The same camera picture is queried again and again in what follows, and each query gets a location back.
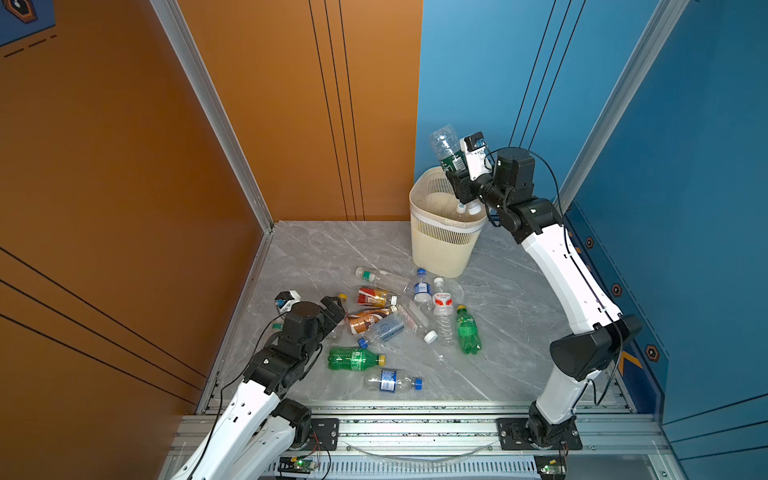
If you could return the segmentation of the clear bottle dark green label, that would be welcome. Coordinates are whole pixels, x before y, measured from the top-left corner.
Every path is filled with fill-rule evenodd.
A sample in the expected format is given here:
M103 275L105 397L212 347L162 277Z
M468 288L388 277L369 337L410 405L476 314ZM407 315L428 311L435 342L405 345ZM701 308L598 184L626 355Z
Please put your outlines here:
M429 141L446 174L452 173L459 177L466 177L469 174L465 154L452 125L446 125L432 132L429 135Z

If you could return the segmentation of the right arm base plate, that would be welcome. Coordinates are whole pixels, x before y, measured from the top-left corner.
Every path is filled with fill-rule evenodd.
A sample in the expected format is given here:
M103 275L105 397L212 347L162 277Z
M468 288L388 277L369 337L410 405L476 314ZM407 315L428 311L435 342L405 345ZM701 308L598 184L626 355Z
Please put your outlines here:
M496 427L503 450L583 449L575 416L557 425L538 418L498 418Z

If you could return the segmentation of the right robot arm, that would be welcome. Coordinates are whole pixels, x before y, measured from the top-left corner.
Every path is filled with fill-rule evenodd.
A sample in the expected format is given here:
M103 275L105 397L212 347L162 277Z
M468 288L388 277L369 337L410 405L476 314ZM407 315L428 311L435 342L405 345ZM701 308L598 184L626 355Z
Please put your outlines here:
M616 372L626 344L642 329L601 289L576 253L557 203L534 193L539 155L518 147L497 151L489 167L481 149L450 154L440 164L456 198L477 202L536 262L560 301L570 334L553 341L553 370L529 408L525 441L559 447L575 429L575 407L598 375Z

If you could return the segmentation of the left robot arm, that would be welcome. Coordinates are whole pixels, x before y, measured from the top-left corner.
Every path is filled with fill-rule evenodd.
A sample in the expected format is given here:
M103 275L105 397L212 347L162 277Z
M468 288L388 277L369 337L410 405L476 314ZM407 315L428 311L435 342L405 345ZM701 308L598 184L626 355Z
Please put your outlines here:
M252 354L234 380L232 398L175 479L257 479L311 432L311 410L286 397L320 358L323 340L346 317L346 298L298 301L280 313L279 330Z

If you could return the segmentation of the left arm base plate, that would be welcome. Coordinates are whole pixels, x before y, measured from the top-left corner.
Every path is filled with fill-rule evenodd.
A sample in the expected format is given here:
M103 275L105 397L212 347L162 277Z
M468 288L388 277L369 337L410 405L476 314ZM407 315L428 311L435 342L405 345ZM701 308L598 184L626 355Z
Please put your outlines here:
M339 418L312 417L310 420L303 420L296 427L294 442L290 449L312 450L315 447L315 440L318 440L321 447L334 452L338 446L339 427Z

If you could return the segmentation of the clear bottle green cap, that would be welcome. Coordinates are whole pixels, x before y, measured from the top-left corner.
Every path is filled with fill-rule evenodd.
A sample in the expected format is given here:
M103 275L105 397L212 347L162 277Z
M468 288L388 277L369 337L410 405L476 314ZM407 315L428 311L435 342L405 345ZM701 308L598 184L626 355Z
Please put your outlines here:
M364 282L390 291L406 290L409 284L409 280L401 275L365 266L358 266L355 276Z

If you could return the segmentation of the Wahaha clear water bottle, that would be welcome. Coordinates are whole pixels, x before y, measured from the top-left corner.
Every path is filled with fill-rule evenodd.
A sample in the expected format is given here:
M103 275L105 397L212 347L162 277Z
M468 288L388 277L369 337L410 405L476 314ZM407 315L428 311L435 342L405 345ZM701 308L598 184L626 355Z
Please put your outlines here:
M455 310L453 296L445 285L445 280L436 277L433 282L433 316L437 324L438 336L442 345L451 346L456 342Z

